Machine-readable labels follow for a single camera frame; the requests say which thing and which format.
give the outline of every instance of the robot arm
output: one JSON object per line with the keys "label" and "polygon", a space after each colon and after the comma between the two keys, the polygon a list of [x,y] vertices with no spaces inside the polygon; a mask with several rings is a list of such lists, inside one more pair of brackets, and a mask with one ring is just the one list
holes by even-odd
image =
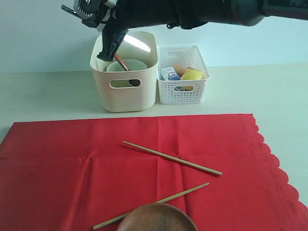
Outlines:
{"label": "robot arm", "polygon": [[128,29],[167,25],[193,29],[208,22],[254,26],[266,16],[308,20],[308,0],[75,0],[66,12],[103,34],[98,58],[112,61]]}

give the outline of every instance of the white table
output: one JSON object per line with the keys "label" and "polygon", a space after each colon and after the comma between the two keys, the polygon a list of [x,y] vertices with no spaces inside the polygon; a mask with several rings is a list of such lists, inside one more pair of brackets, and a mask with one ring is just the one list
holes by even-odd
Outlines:
{"label": "white table", "polygon": [[110,113],[91,72],[0,75],[0,141],[13,122],[105,117],[253,113],[290,184],[308,205],[308,64],[209,69],[205,101]]}

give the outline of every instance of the red cloth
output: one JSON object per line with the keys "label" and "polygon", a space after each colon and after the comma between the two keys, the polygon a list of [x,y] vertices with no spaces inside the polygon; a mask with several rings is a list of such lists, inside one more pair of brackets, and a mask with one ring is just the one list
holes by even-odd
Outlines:
{"label": "red cloth", "polygon": [[14,123],[0,146],[0,230],[85,231],[209,181],[170,202],[200,231],[307,231],[308,210],[257,131],[252,115]]}

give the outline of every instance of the brown bowl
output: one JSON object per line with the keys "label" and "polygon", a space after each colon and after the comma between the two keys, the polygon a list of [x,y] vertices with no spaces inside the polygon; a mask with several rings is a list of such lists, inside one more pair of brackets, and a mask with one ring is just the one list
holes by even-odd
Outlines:
{"label": "brown bowl", "polygon": [[180,209],[163,203],[140,206],[130,212],[117,231],[198,231]]}

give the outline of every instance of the white wall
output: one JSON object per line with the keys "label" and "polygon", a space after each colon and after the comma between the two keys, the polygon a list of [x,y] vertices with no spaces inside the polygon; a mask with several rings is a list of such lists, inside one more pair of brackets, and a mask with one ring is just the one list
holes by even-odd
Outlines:
{"label": "white wall", "polygon": [[[0,73],[90,70],[99,35],[60,9],[73,0],[4,0],[0,7]],[[207,24],[192,31],[143,28],[158,45],[195,43],[208,66],[308,63],[308,22],[267,18],[255,27]]]}

